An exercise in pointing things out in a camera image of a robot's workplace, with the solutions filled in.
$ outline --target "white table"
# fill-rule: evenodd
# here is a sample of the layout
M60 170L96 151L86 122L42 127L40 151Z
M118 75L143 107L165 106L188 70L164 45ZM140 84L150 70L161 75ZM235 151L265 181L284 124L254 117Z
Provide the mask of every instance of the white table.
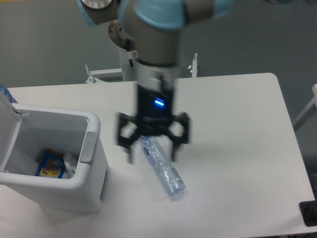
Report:
M301 217L299 202L314 196L272 74L178 80L175 111L188 112L193 123L191 144L175 164L186 185L176 201L137 144L134 165L115 145L115 112L133 112L133 82L10 90L20 103L95 112L110 173L96 213L40 207L0 186L1 237L246 238L317 231Z

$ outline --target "plastic water bottle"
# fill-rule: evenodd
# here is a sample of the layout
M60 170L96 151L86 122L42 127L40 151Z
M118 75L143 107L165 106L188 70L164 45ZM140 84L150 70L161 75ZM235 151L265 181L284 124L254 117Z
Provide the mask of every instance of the plastic water bottle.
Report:
M0 93L3 93L11 103L17 103L14 97L12 97L12 95L10 94L9 90L1 84L0 84Z
M183 180L155 137L143 136L140 146L168 195L173 197L183 191L185 188Z

